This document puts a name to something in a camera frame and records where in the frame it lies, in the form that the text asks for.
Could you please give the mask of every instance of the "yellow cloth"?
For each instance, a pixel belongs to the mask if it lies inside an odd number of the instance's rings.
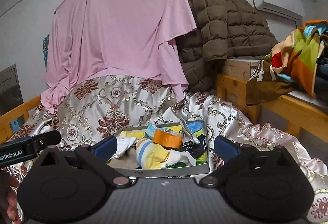
[[[173,131],[175,131],[175,132],[177,132],[177,133],[182,133],[182,127],[181,127],[181,125],[178,125],[178,126],[173,126],[173,127],[168,127],[168,129],[171,129],[171,130],[173,130]]]
[[[121,134],[119,135],[119,137],[126,137],[126,132],[125,131],[121,131]]]
[[[142,139],[145,136],[145,132],[134,132],[134,133],[127,133],[126,137],[135,137],[138,139]]]
[[[193,135],[196,135],[197,137],[199,136],[199,135],[202,135],[203,134],[203,130],[201,129],[201,130],[199,130],[199,131],[197,131],[197,132],[194,132],[193,133]]]
[[[207,162],[207,155],[206,152],[204,152],[201,156],[196,158],[196,162]]]
[[[146,169],[161,168],[161,163],[166,161],[169,156],[169,150],[160,145],[156,145],[154,151],[146,157]]]

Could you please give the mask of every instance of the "wooden bed frame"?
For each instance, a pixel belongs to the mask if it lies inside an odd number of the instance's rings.
[[[40,104],[40,99],[40,96],[34,97],[8,113],[0,116],[0,143],[6,142],[13,135],[9,126],[10,122],[21,116],[23,116],[24,121],[26,121],[29,117],[28,111],[38,106]]]
[[[287,133],[299,137],[300,129],[303,128],[324,142],[328,142],[328,114],[287,95],[282,95],[274,101],[261,105],[247,106],[246,83],[246,81],[228,75],[218,74],[217,96],[222,100],[232,102],[235,107],[245,113],[253,124],[259,123],[260,108],[263,106],[288,121]]]

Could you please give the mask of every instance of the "orange tape roll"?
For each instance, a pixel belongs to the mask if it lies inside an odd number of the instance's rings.
[[[153,143],[179,149],[182,145],[182,136],[175,136],[157,129],[154,133]]]

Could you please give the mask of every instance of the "pink sheet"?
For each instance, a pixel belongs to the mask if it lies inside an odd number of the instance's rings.
[[[196,28],[187,0],[65,0],[49,39],[41,102],[50,113],[86,79],[124,74],[162,80],[178,99],[188,82],[174,38]]]

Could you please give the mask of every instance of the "brown puffer jacket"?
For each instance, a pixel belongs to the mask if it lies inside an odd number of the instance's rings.
[[[176,38],[189,91],[215,87],[227,58],[261,59],[277,40],[246,0],[188,0],[198,29]]]

